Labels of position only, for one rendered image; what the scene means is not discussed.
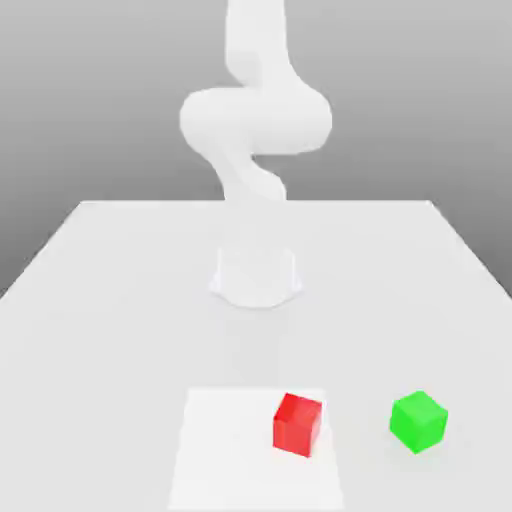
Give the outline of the small red cube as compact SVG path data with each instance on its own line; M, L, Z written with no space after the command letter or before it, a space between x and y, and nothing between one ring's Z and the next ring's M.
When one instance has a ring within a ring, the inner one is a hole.
M322 423L322 403L285 393L273 417L272 446L309 458Z

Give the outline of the small green cube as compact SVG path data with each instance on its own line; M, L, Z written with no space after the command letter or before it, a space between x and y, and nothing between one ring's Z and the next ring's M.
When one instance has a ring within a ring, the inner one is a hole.
M442 441L447 420L448 410L418 390L393 403L389 429L412 453L419 454Z

